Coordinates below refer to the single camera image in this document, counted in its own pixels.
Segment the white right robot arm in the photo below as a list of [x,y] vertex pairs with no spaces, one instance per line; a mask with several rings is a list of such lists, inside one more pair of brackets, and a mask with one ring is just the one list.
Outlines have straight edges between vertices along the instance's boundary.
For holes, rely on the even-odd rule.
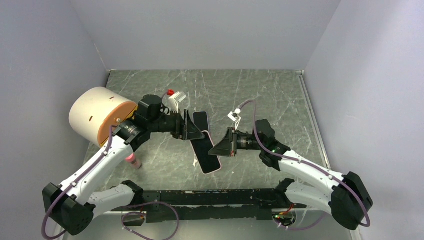
[[348,230],[371,225],[369,210],[374,203],[361,177],[351,171],[343,174],[324,168],[300,156],[275,138],[268,120],[257,120],[252,133],[229,127],[224,138],[208,153],[234,157],[239,150],[258,150],[259,158],[267,167],[303,181],[283,180],[275,188],[278,206],[301,204],[319,209]]

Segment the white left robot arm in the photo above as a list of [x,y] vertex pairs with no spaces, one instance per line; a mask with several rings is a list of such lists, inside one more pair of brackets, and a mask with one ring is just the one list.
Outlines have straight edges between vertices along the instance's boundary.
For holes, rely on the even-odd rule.
[[99,150],[73,175],[43,189],[43,228],[48,220],[53,220],[65,233],[75,236],[105,212],[124,206],[137,210],[142,206],[144,190],[130,180],[110,190],[96,189],[121,162],[133,157],[153,133],[169,133],[183,141],[205,137],[188,110],[180,110],[186,94],[168,92],[166,97],[169,106],[163,104],[162,96],[151,94],[134,102],[100,87],[84,93],[73,104],[69,112],[71,127]]

